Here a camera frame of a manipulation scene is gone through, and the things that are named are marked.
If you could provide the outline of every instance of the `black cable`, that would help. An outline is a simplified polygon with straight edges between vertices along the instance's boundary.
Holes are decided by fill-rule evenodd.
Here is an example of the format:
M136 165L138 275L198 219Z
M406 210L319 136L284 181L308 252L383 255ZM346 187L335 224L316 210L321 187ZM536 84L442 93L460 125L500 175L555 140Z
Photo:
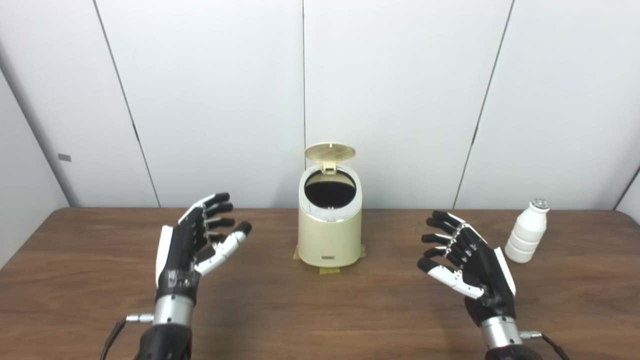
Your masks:
M547 335L542 334L542 340L546 341L549 345L551 345L551 347L554 348L554 350L562 360L571 360L566 355L564 350L561 347L559 347L558 344L554 343L553 340L549 339Z
M106 360L107 353L109 352L109 348L112 346L113 342L118 337L118 334L120 334L120 331L124 329L124 325L126 323L127 323L127 318L124 318L119 322L117 322L116 325L113 327L113 330L111 330L111 334L107 338L107 341L104 343L104 348L102 349L102 355L100 355L100 360Z

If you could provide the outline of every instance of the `robotic hand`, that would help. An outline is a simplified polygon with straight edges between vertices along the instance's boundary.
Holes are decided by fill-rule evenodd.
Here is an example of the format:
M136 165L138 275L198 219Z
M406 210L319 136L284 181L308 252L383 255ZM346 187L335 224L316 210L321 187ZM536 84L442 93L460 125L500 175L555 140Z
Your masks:
M464 220L443 211L434 211L427 225L450 236L425 234L423 243L437 243L418 260L418 267L464 294L465 307L474 323L482 328L487 345L485 360L541 360L526 347L515 323L515 284L499 247L492 249ZM457 270L432 258L442 256Z
M156 257L156 311L152 326L140 338L136 360L191 358L191 318L200 278L220 266L251 231L241 222L228 236L214 232L234 220L215 217L233 205L228 193L193 204L175 226L164 226Z

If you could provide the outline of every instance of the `trash can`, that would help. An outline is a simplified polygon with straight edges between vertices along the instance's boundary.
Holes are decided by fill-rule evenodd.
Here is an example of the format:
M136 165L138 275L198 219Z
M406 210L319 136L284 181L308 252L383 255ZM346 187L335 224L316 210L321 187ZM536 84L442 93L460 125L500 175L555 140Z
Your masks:
M305 150L318 163L302 174L298 190L298 255L309 265L341 267L360 257L362 187L353 169L338 165L355 154L339 143Z

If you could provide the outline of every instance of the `yellow tape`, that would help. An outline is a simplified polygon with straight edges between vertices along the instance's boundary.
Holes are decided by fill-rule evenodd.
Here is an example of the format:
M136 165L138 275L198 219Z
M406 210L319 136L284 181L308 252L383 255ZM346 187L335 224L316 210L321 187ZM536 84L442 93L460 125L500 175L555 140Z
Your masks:
M320 275L335 274L340 272L340 268L320 268Z
M367 255L365 251L364 244L360 245L360 257L364 258ZM296 250L293 252L293 260L300 260L300 254L298 254L298 247L296 246ZM320 271L320 275L324 274L335 274L340 272L340 268L318 268Z

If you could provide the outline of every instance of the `white bottle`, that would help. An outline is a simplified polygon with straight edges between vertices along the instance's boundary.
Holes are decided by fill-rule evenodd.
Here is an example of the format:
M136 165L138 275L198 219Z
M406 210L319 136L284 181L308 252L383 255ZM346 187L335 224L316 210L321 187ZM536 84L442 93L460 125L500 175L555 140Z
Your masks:
M509 259L517 263L531 260L542 235L547 230L548 211L549 205L545 199L533 199L529 207L520 214L504 247Z

